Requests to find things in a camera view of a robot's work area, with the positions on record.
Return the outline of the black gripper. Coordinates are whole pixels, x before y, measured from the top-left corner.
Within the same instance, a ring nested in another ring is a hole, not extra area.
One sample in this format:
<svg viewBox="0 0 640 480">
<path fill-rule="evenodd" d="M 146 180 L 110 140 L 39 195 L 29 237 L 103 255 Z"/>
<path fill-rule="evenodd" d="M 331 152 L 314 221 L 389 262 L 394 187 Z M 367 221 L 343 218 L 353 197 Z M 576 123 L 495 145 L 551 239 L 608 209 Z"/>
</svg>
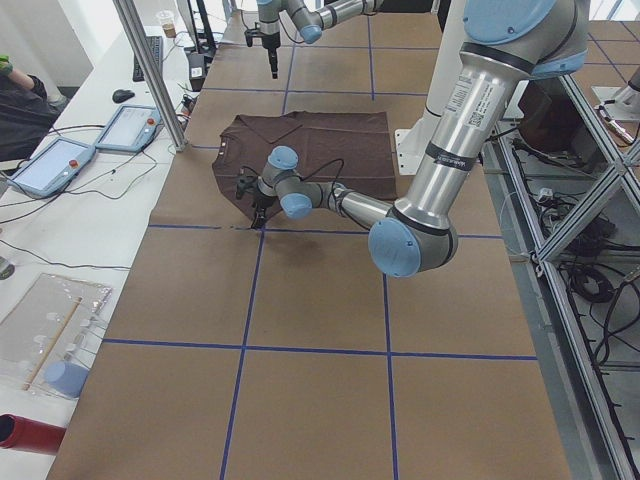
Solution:
<svg viewBox="0 0 640 480">
<path fill-rule="evenodd" d="M 277 56 L 277 49 L 279 48 L 279 33 L 264 34 L 262 36 L 262 46 L 268 52 L 271 77 L 273 79 L 277 79 L 279 71 Z"/>
<path fill-rule="evenodd" d="M 251 183 L 254 208 L 254 216 L 251 228 L 261 230 L 267 222 L 267 210 L 273 205 L 273 187 L 261 176 L 256 176 Z"/>
</svg>

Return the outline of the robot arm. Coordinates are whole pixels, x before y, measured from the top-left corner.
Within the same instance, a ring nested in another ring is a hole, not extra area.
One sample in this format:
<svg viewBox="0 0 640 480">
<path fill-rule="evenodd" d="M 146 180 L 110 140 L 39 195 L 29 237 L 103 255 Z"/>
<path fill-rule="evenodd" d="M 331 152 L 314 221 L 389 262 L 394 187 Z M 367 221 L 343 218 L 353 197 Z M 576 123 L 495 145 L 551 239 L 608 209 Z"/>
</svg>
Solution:
<svg viewBox="0 0 640 480">
<path fill-rule="evenodd" d="M 284 12 L 298 31 L 302 42 L 313 44 L 325 30 L 357 16 L 371 16 L 378 13 L 436 13 L 439 1 L 383 1 L 383 0 L 340 0 L 325 1 L 317 10 L 310 10 L 300 0 L 257 1 L 258 21 L 244 32 L 248 47 L 255 38 L 260 40 L 267 51 L 271 76 L 278 78 L 278 53 L 281 46 L 280 14 Z"/>
<path fill-rule="evenodd" d="M 372 260 L 389 276 L 445 265 L 458 246 L 449 210 L 518 84 L 579 70 L 588 22 L 585 1 L 452 2 L 442 48 L 457 48 L 461 65 L 407 193 L 386 203 L 337 181 L 305 180 L 297 153 L 278 146 L 252 185 L 253 227 L 274 204 L 292 219 L 325 208 L 368 230 Z"/>
</svg>

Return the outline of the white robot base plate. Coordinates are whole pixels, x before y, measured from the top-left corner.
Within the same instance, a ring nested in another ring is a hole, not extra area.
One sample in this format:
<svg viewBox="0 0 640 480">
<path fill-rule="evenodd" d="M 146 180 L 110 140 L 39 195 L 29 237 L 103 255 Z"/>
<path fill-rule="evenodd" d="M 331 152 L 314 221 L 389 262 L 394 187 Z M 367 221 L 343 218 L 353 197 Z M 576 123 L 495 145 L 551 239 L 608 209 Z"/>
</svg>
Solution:
<svg viewBox="0 0 640 480">
<path fill-rule="evenodd" d="M 428 144 L 426 134 L 414 129 L 397 129 L 394 133 L 399 174 L 413 176 L 417 173 Z"/>
</svg>

